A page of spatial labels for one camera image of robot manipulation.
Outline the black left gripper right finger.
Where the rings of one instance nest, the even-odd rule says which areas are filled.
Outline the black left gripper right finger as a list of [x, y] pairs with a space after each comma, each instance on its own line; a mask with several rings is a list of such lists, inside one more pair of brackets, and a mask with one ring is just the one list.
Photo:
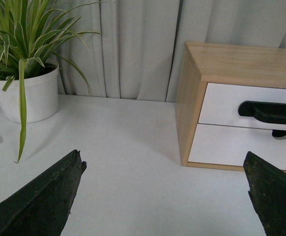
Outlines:
[[286, 236], [286, 173], [252, 152], [244, 160], [254, 210], [268, 236]]

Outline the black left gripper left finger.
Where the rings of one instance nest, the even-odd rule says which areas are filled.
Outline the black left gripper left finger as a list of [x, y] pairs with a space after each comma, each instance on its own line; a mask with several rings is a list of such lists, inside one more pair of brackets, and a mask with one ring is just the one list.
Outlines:
[[59, 236], [87, 167], [73, 150], [0, 203], [0, 236]]

